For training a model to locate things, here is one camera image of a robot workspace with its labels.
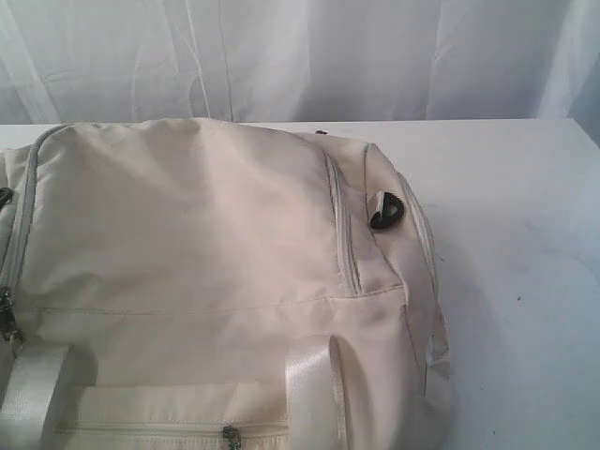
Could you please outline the beige duffel bag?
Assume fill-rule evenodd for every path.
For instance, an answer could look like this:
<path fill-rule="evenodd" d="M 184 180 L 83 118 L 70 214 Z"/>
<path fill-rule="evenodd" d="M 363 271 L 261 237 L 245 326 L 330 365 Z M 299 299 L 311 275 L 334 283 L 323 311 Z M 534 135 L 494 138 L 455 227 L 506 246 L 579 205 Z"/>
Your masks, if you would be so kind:
<path fill-rule="evenodd" d="M 5 449 L 435 449 L 428 221 L 377 145 L 200 119 L 1 154 Z"/>

